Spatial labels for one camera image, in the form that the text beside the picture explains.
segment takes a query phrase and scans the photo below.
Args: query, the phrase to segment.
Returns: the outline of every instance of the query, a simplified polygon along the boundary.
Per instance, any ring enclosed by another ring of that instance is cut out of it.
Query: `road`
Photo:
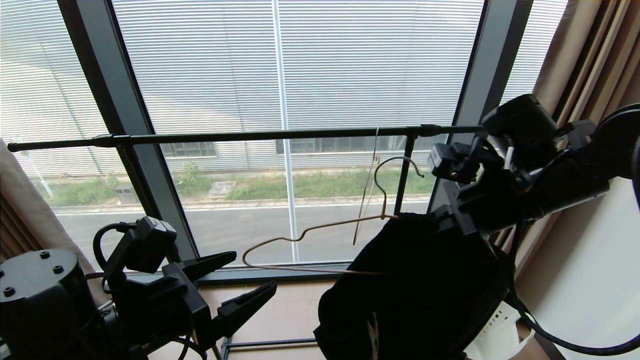
[[[358,205],[320,205],[296,208],[298,233],[307,227],[337,222],[358,216]],[[388,205],[390,212],[393,204]],[[423,213],[425,202],[405,203],[403,211]],[[367,216],[379,213],[380,205],[371,204]],[[113,222],[132,222],[144,216],[143,213],[96,213],[96,214],[62,214],[60,222],[71,238],[91,261],[96,269],[92,249],[95,232],[102,226]],[[289,212],[286,207],[237,208],[237,209],[198,209],[187,210],[187,220],[191,227],[200,255],[214,254],[228,250],[238,252],[240,264],[241,254],[252,245],[278,236],[289,236]],[[353,259],[362,247],[382,228],[385,221],[369,220],[362,222],[358,242],[352,246],[355,224],[339,225],[309,232],[299,242],[301,261],[338,261]],[[121,234],[110,231],[102,239],[105,256],[113,251]],[[251,254],[248,259],[252,263],[289,263],[291,243],[275,241],[265,245]]]

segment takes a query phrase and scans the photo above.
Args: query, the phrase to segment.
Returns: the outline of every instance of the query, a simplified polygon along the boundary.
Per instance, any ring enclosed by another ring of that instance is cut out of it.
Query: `white basket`
[[[465,352],[472,360],[507,360],[517,354],[533,337],[534,331],[520,342],[516,321],[518,311],[501,302],[482,331],[467,346]]]

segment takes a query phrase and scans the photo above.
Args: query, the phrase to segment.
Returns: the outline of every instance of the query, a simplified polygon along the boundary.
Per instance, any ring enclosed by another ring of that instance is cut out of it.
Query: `hanger hook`
[[[373,173],[373,182],[380,189],[380,191],[382,192],[382,195],[385,196],[384,203],[383,203],[383,209],[382,209],[382,213],[383,214],[385,213],[385,208],[387,207],[387,192],[385,191],[385,189],[382,188],[382,186],[380,186],[380,184],[378,184],[378,170],[380,170],[382,165],[388,163],[391,160],[396,160],[396,159],[402,159],[402,160],[405,160],[405,161],[409,161],[413,165],[413,168],[415,169],[415,173],[418,174],[418,176],[420,176],[420,177],[424,177],[424,175],[422,175],[420,173],[420,170],[418,169],[418,165],[416,165],[415,162],[413,162],[413,160],[411,158],[408,158],[406,156],[393,156],[393,157],[391,157],[389,159],[386,159],[385,161],[382,161],[380,163],[380,165],[378,165],[378,167],[376,167],[376,171],[374,171],[374,173]]]

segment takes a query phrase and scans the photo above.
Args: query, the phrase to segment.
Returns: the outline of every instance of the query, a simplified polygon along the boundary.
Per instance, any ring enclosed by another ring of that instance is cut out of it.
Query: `window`
[[[358,152],[373,151],[374,137],[348,137],[348,138],[316,138],[316,139],[291,139],[292,154],[309,154],[313,152]],[[415,151],[429,151],[434,143],[447,141],[446,136],[416,139],[413,149]],[[380,136],[376,151],[403,151],[406,145],[404,136]],[[276,140],[276,153],[284,154],[284,143]]]
[[[212,142],[162,143],[160,149],[167,158],[216,155],[216,145]]]
[[[505,13],[530,3],[107,0],[80,7],[59,2],[58,8],[55,2],[5,0],[1,135],[37,141],[90,138],[108,129],[163,135],[476,125],[489,98],[533,87],[565,2],[535,0],[528,18],[508,18]],[[60,12],[85,33],[69,36]],[[519,51],[497,48],[518,42]],[[502,56],[507,51],[517,51],[511,72],[500,68],[513,59]],[[507,74],[508,83],[497,81]],[[413,159],[422,168],[433,144],[446,139],[419,138]],[[284,143],[274,140],[173,143],[161,152],[137,145],[138,160],[101,148],[17,157],[46,197],[47,187],[52,191],[50,204],[83,250],[95,232],[87,224],[157,213],[179,231],[177,245],[188,259],[198,252],[242,252],[259,240],[356,216],[373,141],[295,139],[290,158]],[[403,136],[381,136],[377,150],[402,154],[405,145]],[[398,187],[400,163],[380,172],[389,194]],[[139,178],[130,181],[127,173]],[[77,184],[116,185],[100,200],[76,199],[74,206],[94,210],[79,215],[58,195],[85,194]],[[144,193],[132,196],[134,184]],[[410,174],[402,210],[424,212],[435,203],[432,189],[432,178]],[[389,198],[390,209],[394,201]],[[379,211],[380,202],[374,193],[367,214]],[[360,238],[375,235],[382,224],[365,223]],[[274,243],[252,254],[253,261],[350,260],[366,243],[352,247],[352,235],[352,227],[342,227],[293,246]]]

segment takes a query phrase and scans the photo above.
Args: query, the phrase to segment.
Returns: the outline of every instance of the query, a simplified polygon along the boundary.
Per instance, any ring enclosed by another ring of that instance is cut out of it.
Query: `grass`
[[[340,172],[314,172],[294,174],[293,191],[296,197],[338,197],[362,194],[368,170]],[[378,182],[389,194],[397,191],[400,170],[380,170]],[[235,178],[236,186],[227,195],[228,200],[286,199],[287,185],[283,174]],[[410,174],[405,193],[429,194],[433,188],[433,177],[425,178]],[[374,195],[382,193],[375,188]]]
[[[364,189],[367,175],[368,169],[294,173],[294,194],[296,198],[359,196]],[[396,193],[399,178],[399,169],[382,169],[378,172],[378,182],[390,195]],[[232,180],[236,181],[236,186],[227,194],[225,200],[287,198],[287,185],[282,173],[235,176]],[[429,194],[433,188],[433,180],[431,174],[426,174],[423,179],[410,172],[404,192]],[[207,193],[215,179],[188,165],[182,172],[175,174],[174,181],[183,201],[203,201],[207,200]],[[373,174],[371,174],[370,181],[373,181]],[[33,183],[51,206],[98,205],[118,202],[114,191],[118,181],[114,177],[107,176],[105,179],[99,178],[91,181],[49,183],[54,194],[53,199],[49,198],[49,194],[39,181],[33,180]],[[373,194],[381,195],[381,192],[375,188]]]

